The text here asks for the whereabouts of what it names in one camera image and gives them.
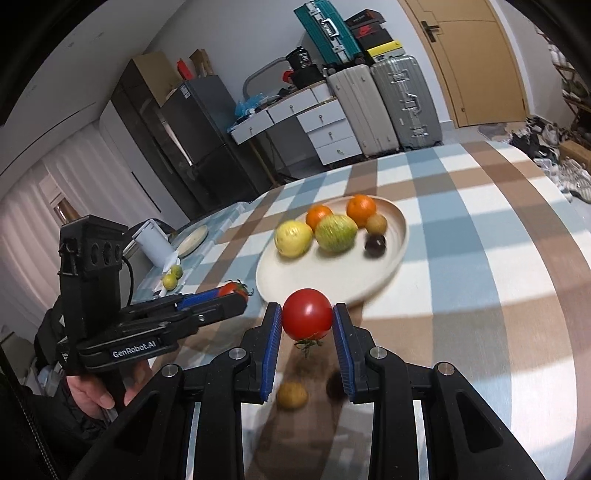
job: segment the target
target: black cable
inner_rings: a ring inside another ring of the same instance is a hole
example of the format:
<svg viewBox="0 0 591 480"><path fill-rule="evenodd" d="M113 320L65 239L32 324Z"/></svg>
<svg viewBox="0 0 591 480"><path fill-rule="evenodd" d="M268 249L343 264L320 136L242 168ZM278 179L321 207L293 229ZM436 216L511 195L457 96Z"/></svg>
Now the black cable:
<svg viewBox="0 0 591 480"><path fill-rule="evenodd" d="M33 415L33 411L30 409L24 395L22 394L22 387L21 384L18 382L18 378L8 361L6 354L0 345L0 370L5 375L8 380L8 386L12 391L13 397L16 399L21 412L25 416L25 419L29 425L29 430L33 434L33 438L35 439L35 443L37 444L37 448L41 452L41 456L43 457L43 461L47 467L47 470L53 480L60 480L60 477L57 474L56 464L53 461L53 457L51 455L51 451L47 446L45 438L41 434L41 429L39 428L39 424L37 423L35 416Z"/></svg>
<svg viewBox="0 0 591 480"><path fill-rule="evenodd" d="M129 270L129 297L127 298L127 306L129 307L131 305L131 297L134 296L134 269L131 268L131 263L129 263L129 260L124 255L121 255L121 259L125 262Z"/></svg>

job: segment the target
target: orange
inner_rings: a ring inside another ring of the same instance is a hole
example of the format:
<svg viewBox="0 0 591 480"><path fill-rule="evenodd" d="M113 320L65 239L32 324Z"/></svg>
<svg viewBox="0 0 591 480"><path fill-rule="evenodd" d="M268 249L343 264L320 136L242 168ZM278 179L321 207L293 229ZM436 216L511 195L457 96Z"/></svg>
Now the orange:
<svg viewBox="0 0 591 480"><path fill-rule="evenodd" d="M306 223L312 228L312 231L316 230L316 225L326 216L332 215L332 210L326 205L314 205L308 214L306 214Z"/></svg>
<svg viewBox="0 0 591 480"><path fill-rule="evenodd" d="M376 204L367 195L355 195L347 202L347 216L352 218L359 228L363 228L377 210Z"/></svg>

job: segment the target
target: drawer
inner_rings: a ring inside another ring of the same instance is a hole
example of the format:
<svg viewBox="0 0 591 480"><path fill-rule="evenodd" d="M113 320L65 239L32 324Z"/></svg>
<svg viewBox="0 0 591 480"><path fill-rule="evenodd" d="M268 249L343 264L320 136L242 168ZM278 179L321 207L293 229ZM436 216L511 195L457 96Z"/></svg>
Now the drawer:
<svg viewBox="0 0 591 480"><path fill-rule="evenodd" d="M276 105L270 106L267 111L271 116L272 120L278 124L282 120L303 112L304 110L317 105L316 97L312 93L311 89L304 90L303 92L296 93L294 96L282 100Z"/></svg>
<svg viewBox="0 0 591 480"><path fill-rule="evenodd" d="M238 125L230 134L236 140L236 143L240 145L249 138L254 137L256 134L261 133L273 125L273 120L267 113L266 110L255 113L248 120L244 120Z"/></svg>
<svg viewBox="0 0 591 480"><path fill-rule="evenodd" d="M312 87L312 92L318 100L318 103L330 100L334 95L331 93L328 83L324 82L316 87Z"/></svg>
<svg viewBox="0 0 591 480"><path fill-rule="evenodd" d="M338 100L332 100L297 116L304 132L311 132L343 118L345 118L345 112Z"/></svg>
<svg viewBox="0 0 591 480"><path fill-rule="evenodd" d="M316 149L334 143L338 140L343 140L345 138L354 136L355 134L353 133L351 125L349 125L349 121L346 118L343 118L342 120L334 122L330 125L317 128L316 130L312 130L312 132L308 133L308 137L310 137L310 141Z"/></svg>
<svg viewBox="0 0 591 480"><path fill-rule="evenodd" d="M344 140L331 143L330 145L326 145L325 147L320 147L318 150L316 150L316 153L318 153L322 164L328 165L329 163L334 163L336 161L343 160L344 158L359 155L361 153L361 149L359 148L357 139L355 137L349 137L345 138Z"/></svg>

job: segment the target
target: window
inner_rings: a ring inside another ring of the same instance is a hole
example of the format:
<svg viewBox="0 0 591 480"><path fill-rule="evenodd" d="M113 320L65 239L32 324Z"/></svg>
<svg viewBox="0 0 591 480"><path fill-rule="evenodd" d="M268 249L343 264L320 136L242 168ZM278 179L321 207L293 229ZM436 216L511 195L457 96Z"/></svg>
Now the window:
<svg viewBox="0 0 591 480"><path fill-rule="evenodd" d="M39 186L41 187L43 195L45 195L45 198L47 199L49 207L53 210L53 213L56 214L56 221L60 226L80 218L80 214L72 204L68 202L68 199L57 186L56 181L51 175L46 175L45 178L39 182Z"/></svg>
<svg viewBox="0 0 591 480"><path fill-rule="evenodd" d="M55 207L53 207L53 211L61 220L62 225L70 223L74 220L78 220L78 218L80 218L80 215L75 210L75 208L72 205L70 205L70 202L68 202L68 199L66 197L63 197L55 205Z"/></svg>

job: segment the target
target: fruit plate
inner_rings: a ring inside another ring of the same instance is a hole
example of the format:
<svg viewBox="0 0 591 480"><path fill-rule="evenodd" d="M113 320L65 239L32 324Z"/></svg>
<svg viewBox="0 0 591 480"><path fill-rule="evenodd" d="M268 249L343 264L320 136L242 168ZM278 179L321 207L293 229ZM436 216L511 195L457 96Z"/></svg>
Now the fruit plate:
<svg viewBox="0 0 591 480"><path fill-rule="evenodd" d="M324 203L333 213L346 213L343 197ZM363 301L383 288L396 273L408 245L408 227L404 215L389 200L374 197L378 213L388 221L386 251L380 258L365 255L367 232L359 229L354 246L333 255L325 252L316 240L305 255L291 260L282 257L271 241L265 247L256 268L256 288L266 302L281 305L287 297L301 288L315 288L331 302L352 305ZM306 214L296 220L306 221Z"/></svg>

